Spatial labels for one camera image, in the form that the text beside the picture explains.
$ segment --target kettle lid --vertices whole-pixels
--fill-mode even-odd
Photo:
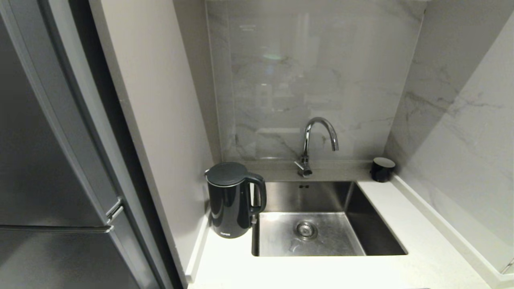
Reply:
[[[234,186],[248,175],[245,166],[238,162],[220,162],[205,173],[207,181],[216,186]]]

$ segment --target electric kettle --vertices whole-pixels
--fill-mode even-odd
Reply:
[[[237,162],[222,162],[205,172],[214,231],[224,238],[237,238],[250,228],[252,215],[266,207],[266,184]],[[250,203],[250,184],[259,191],[260,206]]]

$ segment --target sink basin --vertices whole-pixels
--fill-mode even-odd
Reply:
[[[253,226],[254,256],[407,254],[355,182],[268,182],[266,188],[266,210]]]

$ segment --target refrigerator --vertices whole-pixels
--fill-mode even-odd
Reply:
[[[180,288],[88,9],[0,0],[0,288]]]

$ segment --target white wall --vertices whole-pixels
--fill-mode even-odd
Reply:
[[[164,232],[185,269],[205,214],[203,172],[213,163],[173,2],[90,3]]]
[[[204,0],[173,0],[189,68],[215,163],[221,161],[218,115]]]
[[[514,257],[513,10],[512,0],[428,3],[385,149],[499,272]]]

